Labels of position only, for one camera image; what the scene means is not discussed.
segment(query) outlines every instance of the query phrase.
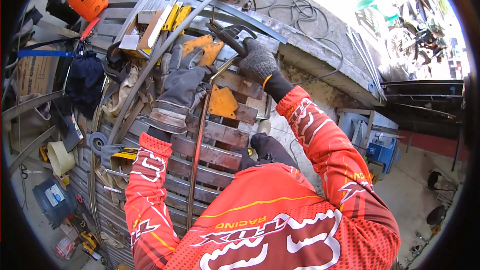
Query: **motorcycle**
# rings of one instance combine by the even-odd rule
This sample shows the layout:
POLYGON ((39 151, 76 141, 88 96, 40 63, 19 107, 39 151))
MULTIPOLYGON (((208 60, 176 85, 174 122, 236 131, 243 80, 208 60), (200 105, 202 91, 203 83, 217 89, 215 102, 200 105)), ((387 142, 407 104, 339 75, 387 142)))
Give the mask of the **motorcycle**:
POLYGON ((423 21, 410 2, 400 7, 400 15, 393 29, 390 30, 385 45, 391 59, 417 60, 417 63, 427 65, 436 58, 440 63, 445 56, 448 45, 443 38, 442 27, 433 18, 423 21), (429 57, 421 48, 433 51, 429 57))

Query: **red motocross jersey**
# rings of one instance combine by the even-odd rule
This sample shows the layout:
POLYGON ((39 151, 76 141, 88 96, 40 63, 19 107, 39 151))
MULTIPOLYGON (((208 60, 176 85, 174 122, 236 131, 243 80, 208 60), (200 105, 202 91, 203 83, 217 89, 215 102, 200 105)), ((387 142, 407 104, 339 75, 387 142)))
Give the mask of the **red motocross jersey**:
POLYGON ((136 269, 389 269, 400 247, 392 213, 374 193, 347 136, 297 86, 276 110, 290 124, 325 198, 282 163, 240 171, 183 239, 164 200, 171 144, 145 133, 126 190, 136 269))

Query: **welding electrode holder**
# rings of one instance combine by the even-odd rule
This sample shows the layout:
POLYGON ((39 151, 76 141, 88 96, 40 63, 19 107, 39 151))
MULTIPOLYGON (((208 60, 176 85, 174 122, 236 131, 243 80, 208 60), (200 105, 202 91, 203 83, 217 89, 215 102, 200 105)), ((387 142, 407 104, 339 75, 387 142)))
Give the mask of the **welding electrode holder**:
POLYGON ((257 35, 248 27, 243 25, 230 25, 227 27, 222 27, 217 21, 213 20, 206 24, 207 28, 214 33, 218 39, 223 43, 230 46, 233 50, 238 53, 238 56, 245 58, 248 55, 247 49, 240 44, 238 40, 238 35, 242 31, 246 31, 252 36, 253 39, 257 38, 257 35))

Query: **beige plastic container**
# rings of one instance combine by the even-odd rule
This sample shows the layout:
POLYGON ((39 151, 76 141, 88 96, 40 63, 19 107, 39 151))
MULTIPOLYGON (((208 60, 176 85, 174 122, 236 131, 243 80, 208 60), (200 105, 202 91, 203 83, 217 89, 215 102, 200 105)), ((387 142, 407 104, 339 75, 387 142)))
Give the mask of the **beige plastic container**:
POLYGON ((58 177, 61 177, 65 172, 75 166, 74 153, 71 151, 67 152, 62 141, 49 142, 46 149, 53 172, 55 172, 58 177))

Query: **hand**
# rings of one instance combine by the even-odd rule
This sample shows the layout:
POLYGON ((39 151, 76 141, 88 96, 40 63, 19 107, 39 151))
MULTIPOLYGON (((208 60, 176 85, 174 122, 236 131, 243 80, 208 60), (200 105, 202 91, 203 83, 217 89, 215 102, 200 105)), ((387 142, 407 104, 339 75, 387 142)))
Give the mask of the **hand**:
POLYGON ((243 40, 248 56, 238 64, 240 69, 263 88, 274 71, 278 71, 277 60, 259 41, 247 37, 243 40))
POLYGON ((155 120, 151 126, 173 134, 187 131, 185 119, 207 93, 207 85, 202 80, 217 72, 212 66, 197 63, 204 55, 201 47, 195 47, 183 58, 183 46, 173 47, 171 56, 162 57, 162 94, 155 100, 150 118, 155 120))

